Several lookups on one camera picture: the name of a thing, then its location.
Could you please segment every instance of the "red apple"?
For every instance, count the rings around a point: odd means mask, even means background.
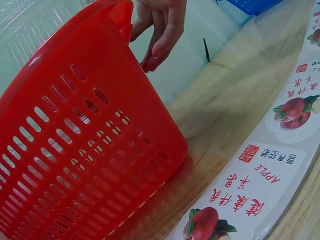
[[[288,121],[288,122],[281,122],[280,127],[283,130],[290,131],[295,130],[303,126],[310,118],[311,111],[308,111],[306,113],[302,113],[299,117]]]
[[[296,97],[287,101],[275,114],[274,120],[282,123],[298,118],[305,108],[305,99]]]
[[[218,225],[218,212],[213,207],[206,207],[195,214],[185,225],[184,240],[208,240]]]
[[[315,30],[310,36],[310,43],[312,45],[320,44],[320,28]]]

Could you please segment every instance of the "label sticker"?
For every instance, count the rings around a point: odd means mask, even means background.
[[[303,44],[308,50],[320,51],[320,9],[318,7],[312,10]]]
[[[320,58],[295,67],[284,94],[265,116],[267,129],[285,144],[301,142],[320,127]]]
[[[250,161],[242,156],[252,154]],[[243,147],[212,190],[178,224],[174,240],[253,239],[297,173],[306,153],[252,142]]]

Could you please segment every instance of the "finger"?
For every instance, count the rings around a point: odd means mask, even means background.
[[[147,72],[154,72],[159,67],[159,65],[162,64],[168,58],[170,52],[171,49],[166,51],[158,58],[151,57],[149,61],[145,64],[144,68],[147,70]]]
[[[150,9],[142,3],[137,2],[138,18],[133,25],[130,42],[135,41],[145,30],[150,28],[153,23]]]
[[[163,35],[164,30],[166,28],[164,14],[160,10],[154,10],[152,11],[152,21],[154,25],[154,31],[152,38],[150,40],[148,50],[145,54],[145,57],[142,61],[142,69],[145,68],[145,64],[149,61],[150,58],[152,58],[152,49],[155,43],[159,40],[159,38]]]
[[[166,28],[152,48],[154,58],[160,57],[177,43],[184,32],[185,13],[185,7],[169,8]]]

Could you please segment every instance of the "basket handle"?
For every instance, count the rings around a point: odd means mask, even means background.
[[[133,25],[131,24],[134,4],[131,0],[96,0],[106,2],[112,6],[109,12],[111,20],[122,34],[125,42],[129,44]]]

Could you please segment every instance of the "apple illustration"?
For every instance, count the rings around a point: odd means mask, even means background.
[[[284,131],[292,131],[302,127],[310,118],[311,113],[320,113],[320,95],[306,98],[296,97],[285,104],[275,107],[274,120],[280,123]]]
[[[293,98],[287,101],[274,115],[277,122],[289,122],[298,118],[305,108],[305,99],[302,97]]]
[[[202,210],[191,209],[189,221],[183,229],[184,240],[231,240],[228,233],[236,232],[234,226],[227,220],[220,220],[218,212],[213,207]]]
[[[310,40],[310,43],[312,45],[318,45],[320,44],[320,28],[315,30],[310,36],[306,38],[307,40]]]
[[[287,122],[281,122],[280,127],[283,130],[290,131],[290,130],[295,130],[303,126],[310,118],[311,116],[311,111],[308,111],[306,113],[302,113],[299,117],[287,121]]]

